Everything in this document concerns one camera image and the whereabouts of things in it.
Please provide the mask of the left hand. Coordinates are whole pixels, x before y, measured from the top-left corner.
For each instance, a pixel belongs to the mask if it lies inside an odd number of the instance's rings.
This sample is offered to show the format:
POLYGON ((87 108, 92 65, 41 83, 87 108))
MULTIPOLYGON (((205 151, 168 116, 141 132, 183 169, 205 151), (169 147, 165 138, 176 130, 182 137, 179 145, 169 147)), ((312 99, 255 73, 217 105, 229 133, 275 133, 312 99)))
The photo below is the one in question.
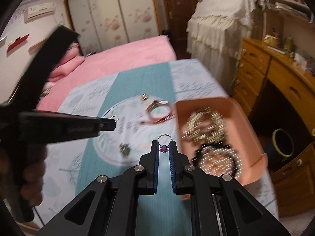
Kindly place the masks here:
POLYGON ((46 172, 47 147, 32 145, 27 149, 26 166, 23 172, 25 184, 21 187, 21 197, 31 206, 39 206, 43 201, 43 176, 46 172))

